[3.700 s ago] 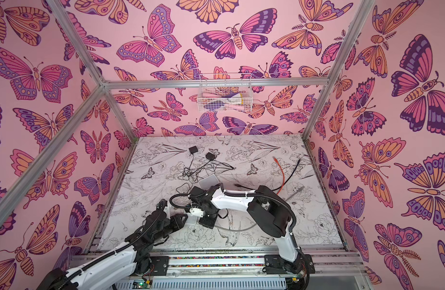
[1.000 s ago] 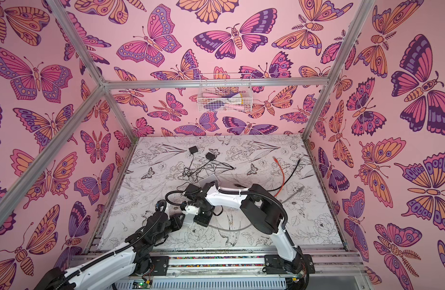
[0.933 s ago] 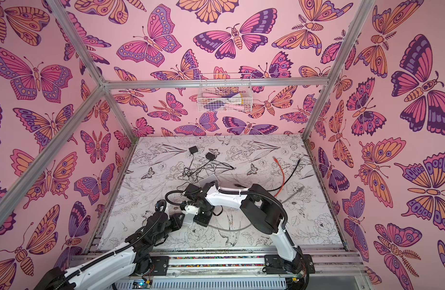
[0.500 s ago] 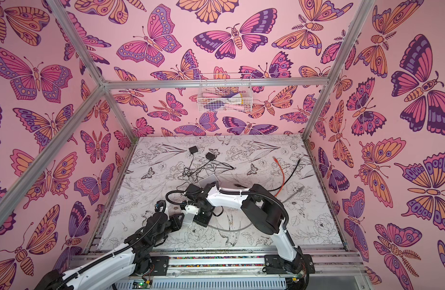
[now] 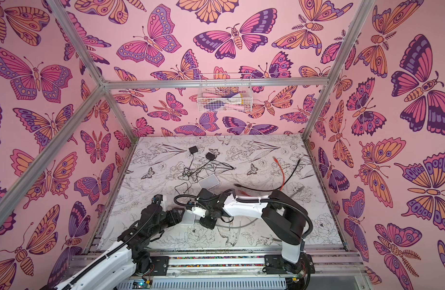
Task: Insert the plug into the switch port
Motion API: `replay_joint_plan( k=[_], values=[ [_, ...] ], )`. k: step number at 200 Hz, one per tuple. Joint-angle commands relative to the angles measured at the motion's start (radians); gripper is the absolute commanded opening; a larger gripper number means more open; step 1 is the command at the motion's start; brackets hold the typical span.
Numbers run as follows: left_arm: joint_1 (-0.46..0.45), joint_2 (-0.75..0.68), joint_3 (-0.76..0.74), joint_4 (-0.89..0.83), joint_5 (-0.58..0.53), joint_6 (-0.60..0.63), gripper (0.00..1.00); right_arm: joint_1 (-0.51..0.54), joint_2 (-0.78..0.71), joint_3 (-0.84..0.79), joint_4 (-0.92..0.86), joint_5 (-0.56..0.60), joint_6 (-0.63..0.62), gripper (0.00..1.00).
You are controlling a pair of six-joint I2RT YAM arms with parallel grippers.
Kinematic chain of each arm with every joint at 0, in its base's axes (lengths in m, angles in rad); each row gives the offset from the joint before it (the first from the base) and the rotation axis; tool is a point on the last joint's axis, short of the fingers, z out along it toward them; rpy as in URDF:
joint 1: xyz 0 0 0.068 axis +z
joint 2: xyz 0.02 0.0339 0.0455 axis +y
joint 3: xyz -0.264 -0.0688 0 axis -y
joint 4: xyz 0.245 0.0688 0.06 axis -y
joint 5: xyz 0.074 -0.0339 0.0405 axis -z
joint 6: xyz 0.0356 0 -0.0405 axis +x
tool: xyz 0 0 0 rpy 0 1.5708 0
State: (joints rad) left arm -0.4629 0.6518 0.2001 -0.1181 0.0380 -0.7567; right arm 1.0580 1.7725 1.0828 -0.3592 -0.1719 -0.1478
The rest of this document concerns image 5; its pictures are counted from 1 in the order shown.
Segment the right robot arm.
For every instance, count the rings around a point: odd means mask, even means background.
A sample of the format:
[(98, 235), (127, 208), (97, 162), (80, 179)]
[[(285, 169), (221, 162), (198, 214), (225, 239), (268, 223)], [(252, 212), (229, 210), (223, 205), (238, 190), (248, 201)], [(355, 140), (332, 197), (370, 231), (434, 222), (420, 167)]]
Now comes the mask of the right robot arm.
[(241, 196), (233, 189), (210, 196), (203, 189), (188, 210), (203, 227), (214, 229), (219, 219), (244, 216), (260, 219), (282, 242), (281, 267), (292, 274), (312, 273), (306, 254), (306, 238), (313, 231), (308, 211), (280, 190), (265, 196)]

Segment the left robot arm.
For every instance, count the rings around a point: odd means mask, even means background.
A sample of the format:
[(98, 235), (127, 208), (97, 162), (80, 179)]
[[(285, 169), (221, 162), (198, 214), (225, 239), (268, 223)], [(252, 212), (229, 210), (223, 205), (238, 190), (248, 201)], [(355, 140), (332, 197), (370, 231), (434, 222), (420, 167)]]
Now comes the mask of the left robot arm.
[(133, 222), (109, 249), (83, 270), (63, 282), (49, 282), (44, 290), (112, 290), (134, 274), (146, 276), (157, 269), (148, 246), (161, 238), (165, 229), (182, 221), (184, 210), (165, 210), (162, 195), (152, 198)]

